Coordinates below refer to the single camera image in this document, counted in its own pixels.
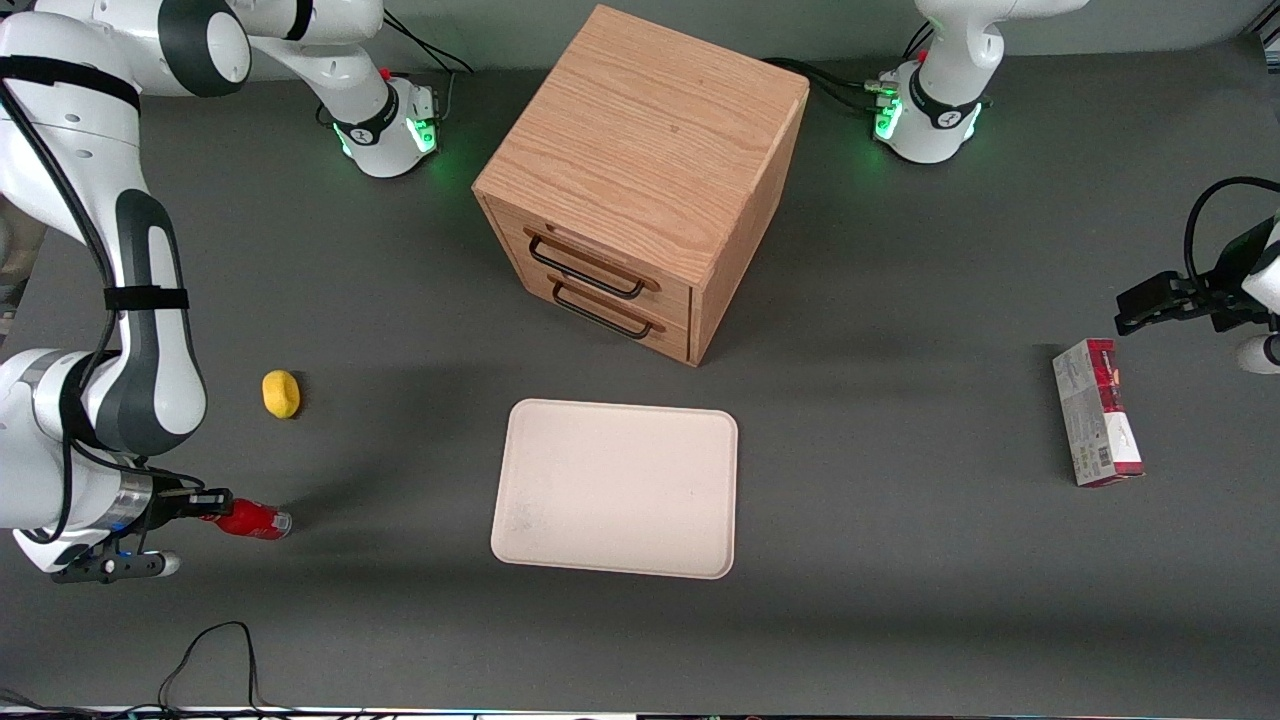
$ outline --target drawer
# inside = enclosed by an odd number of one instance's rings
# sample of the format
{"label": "drawer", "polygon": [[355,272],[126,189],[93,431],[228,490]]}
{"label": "drawer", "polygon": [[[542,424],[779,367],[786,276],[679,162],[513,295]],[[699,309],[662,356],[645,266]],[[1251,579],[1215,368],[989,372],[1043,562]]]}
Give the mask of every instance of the drawer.
{"label": "drawer", "polygon": [[572,233],[556,228],[502,201],[490,199],[490,210],[507,250],[526,282],[552,273],[577,281],[623,306],[689,325],[689,286],[655,272],[637,272],[626,260],[611,260],[584,249]]}
{"label": "drawer", "polygon": [[526,278],[530,292],[548,302],[554,302],[570,313],[591,320],[614,333],[657,350],[681,363],[689,361],[689,329],[684,325],[645,316],[626,307],[613,297],[593,291],[571,278],[557,273],[541,273]]}

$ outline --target gray table surface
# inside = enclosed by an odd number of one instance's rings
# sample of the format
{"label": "gray table surface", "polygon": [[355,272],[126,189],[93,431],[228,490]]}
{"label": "gray table surface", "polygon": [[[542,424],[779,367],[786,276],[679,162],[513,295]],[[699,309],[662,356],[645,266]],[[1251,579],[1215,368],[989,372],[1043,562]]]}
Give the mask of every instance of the gray table surface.
{"label": "gray table surface", "polygon": [[[1239,336],[1207,323],[1124,340],[1149,474],[1088,491],[1048,369],[1114,334],[1117,291],[1178,266],[1203,187],[1280,167],[1265,77],[1251,42],[1014,58],[972,145],[931,168],[815,97],[696,370],[527,296],[476,208],[541,73],[460,79],[443,154],[388,182],[342,158],[298,83],[147,100],[210,400],[163,465],[300,530],[174,523],[152,537],[183,570],[113,587],[54,585],[0,542],[0,684],[145,702],[197,630],[241,619],[280,703],[1275,717],[1280,380],[1235,369]],[[1275,202],[1216,201],[1206,261]],[[4,352],[88,348],[100,319],[87,254],[54,238]],[[273,368],[306,375],[296,421],[261,407]],[[524,397],[732,413],[732,573],[495,560]],[[210,638],[175,697],[241,702],[239,643]]]}

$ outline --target yellow sponge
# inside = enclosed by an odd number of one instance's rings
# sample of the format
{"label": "yellow sponge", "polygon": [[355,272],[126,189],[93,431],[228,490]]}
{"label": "yellow sponge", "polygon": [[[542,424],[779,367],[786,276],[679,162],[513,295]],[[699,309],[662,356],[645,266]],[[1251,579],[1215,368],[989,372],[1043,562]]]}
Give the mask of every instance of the yellow sponge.
{"label": "yellow sponge", "polygon": [[268,413],[285,420],[298,411],[301,404],[298,380],[288,370],[271,370],[262,377],[262,405]]}

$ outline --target black strap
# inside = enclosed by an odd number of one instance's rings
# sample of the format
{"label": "black strap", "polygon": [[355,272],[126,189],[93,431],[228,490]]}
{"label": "black strap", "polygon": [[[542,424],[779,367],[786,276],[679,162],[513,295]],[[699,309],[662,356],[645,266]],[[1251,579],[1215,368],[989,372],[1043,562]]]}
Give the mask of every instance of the black strap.
{"label": "black strap", "polygon": [[302,40],[302,36],[307,33],[307,28],[311,26],[311,8],[314,0],[298,0],[297,14],[293,15],[293,27],[284,36],[284,40]]}
{"label": "black strap", "polygon": [[113,313],[129,310],[187,310],[187,291],[166,288],[157,284],[134,284],[128,287],[109,287],[102,291],[106,309]]}
{"label": "black strap", "polygon": [[362,123],[343,123],[340,120],[333,123],[356,145],[376,145],[378,140],[383,136],[383,131],[392,127],[392,123],[399,117],[399,92],[396,92],[396,88],[390,83],[383,85],[387,86],[387,102],[376,115]]}
{"label": "black strap", "polygon": [[961,120],[973,113],[973,109],[982,102],[982,97],[975,97],[964,105],[947,105],[940,100],[929,97],[928,92],[924,92],[924,86],[920,85],[920,68],[915,68],[911,73],[911,82],[908,86],[911,94],[911,100],[915,106],[919,108],[925,115],[929,117],[929,122],[937,129],[951,129],[960,124]]}
{"label": "black strap", "polygon": [[54,58],[37,58],[35,55],[10,55],[0,58],[0,79],[12,78],[40,85],[52,86],[54,83],[67,83],[96,90],[104,95],[110,95],[116,100],[123,100],[133,105],[134,110],[141,110],[138,91],[128,82],[104,73],[97,68],[56,60]]}
{"label": "black strap", "polygon": [[[108,350],[99,359],[99,364],[111,357],[120,355],[119,350]],[[72,369],[67,372],[67,377],[63,378],[63,391],[58,396],[58,413],[63,419],[63,432],[68,433],[70,437],[81,441],[82,443],[96,447],[97,450],[110,450],[101,441],[97,439],[97,433],[93,432],[92,423],[88,421],[88,413],[84,411],[84,401],[81,398],[79,383],[84,373],[92,373],[95,368],[90,368],[88,363],[93,359],[93,355],[86,355],[72,365]]]}

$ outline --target black metal drawer handle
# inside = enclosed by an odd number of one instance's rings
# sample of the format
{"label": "black metal drawer handle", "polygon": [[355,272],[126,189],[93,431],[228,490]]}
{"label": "black metal drawer handle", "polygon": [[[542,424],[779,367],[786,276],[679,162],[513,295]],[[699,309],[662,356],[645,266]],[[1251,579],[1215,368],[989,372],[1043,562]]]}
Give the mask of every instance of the black metal drawer handle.
{"label": "black metal drawer handle", "polygon": [[607,282],[598,281],[591,275],[582,273],[581,270],[575,270],[573,268],[570,268],[564,263],[553,260],[539,252],[538,246],[541,243],[543,243],[543,237],[540,234],[534,234],[534,240],[529,243],[529,254],[534,256],[534,260],[538,260],[539,263],[549,268],[556,268],[557,270],[564,273],[566,275],[581,281],[594,287],[595,290],[607,292],[613,297],[621,297],[622,300],[635,300],[640,295],[640,291],[644,290],[644,281],[636,281],[636,286],[631,290],[622,290],[620,287],[613,287]]}
{"label": "black metal drawer handle", "polygon": [[564,283],[556,283],[556,287],[552,288],[552,297],[556,300],[557,305],[559,305],[561,307],[568,310],[570,313],[573,313],[576,315],[581,315],[581,316],[586,318],[588,320],[591,320],[594,323],[599,323],[599,324],[609,328],[611,331],[618,333],[622,337],[628,337],[631,340],[644,340],[644,338],[649,337],[649,331],[653,329],[653,323],[645,323],[644,327],[640,328],[639,331],[628,331],[627,328],[623,328],[622,325],[620,325],[620,324],[617,324],[617,323],[614,323],[614,322],[612,322],[612,320],[609,320],[607,318],[602,318],[602,316],[596,315],[595,313],[591,313],[586,307],[580,307],[577,305],[573,305],[568,300],[564,300],[563,297],[559,296],[559,291],[562,291],[562,290],[564,290]]}

